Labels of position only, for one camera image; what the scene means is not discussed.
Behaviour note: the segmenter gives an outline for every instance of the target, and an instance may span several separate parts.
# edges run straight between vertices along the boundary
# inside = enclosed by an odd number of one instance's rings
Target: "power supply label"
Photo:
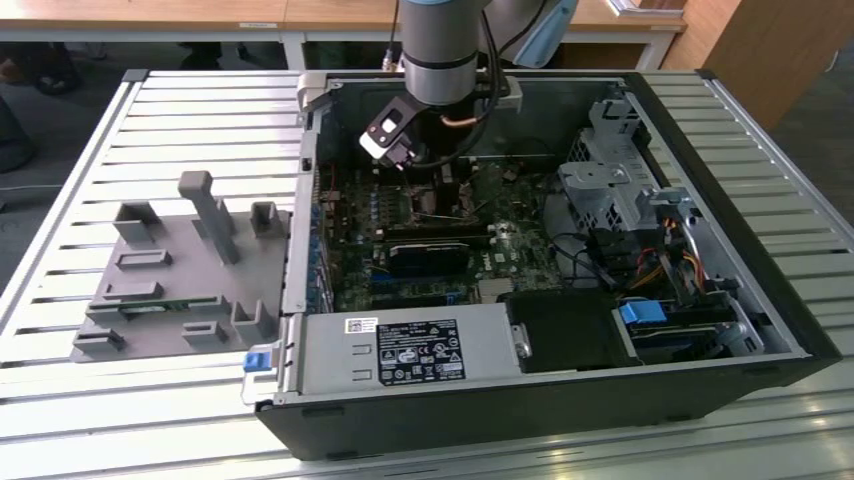
[[[387,387],[466,378],[456,320],[376,325],[376,345]]]

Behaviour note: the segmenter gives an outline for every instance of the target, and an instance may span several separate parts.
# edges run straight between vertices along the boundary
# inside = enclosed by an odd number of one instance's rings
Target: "aluminum slotted table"
[[[297,72],[123,82],[0,299],[0,478],[790,478],[854,468],[854,232],[715,80],[646,79],[845,360],[704,419],[340,462],[293,459],[240,400],[243,353],[67,361],[120,201],[187,214],[205,169],[232,212],[288,209]],[[678,173],[654,149],[664,173]]]

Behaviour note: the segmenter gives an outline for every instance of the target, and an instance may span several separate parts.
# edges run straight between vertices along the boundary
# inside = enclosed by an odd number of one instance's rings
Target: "blue latch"
[[[272,370],[272,352],[248,352],[243,360],[245,373]]]
[[[626,325],[631,323],[660,323],[667,321],[662,304],[655,300],[627,302],[619,307],[619,314]]]

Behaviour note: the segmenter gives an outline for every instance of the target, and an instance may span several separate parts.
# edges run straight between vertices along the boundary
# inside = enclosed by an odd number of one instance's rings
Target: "motherboard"
[[[548,175],[502,158],[454,167],[420,176],[329,170],[335,311],[494,303],[560,287],[540,218]]]

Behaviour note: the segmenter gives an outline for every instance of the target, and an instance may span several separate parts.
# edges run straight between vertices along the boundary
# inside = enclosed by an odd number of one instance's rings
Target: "sticker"
[[[348,318],[344,321],[344,333],[374,333],[376,331],[376,317]]]
[[[240,22],[240,28],[279,28],[277,23]]]
[[[466,378],[456,320],[376,325],[379,381],[387,387]]]

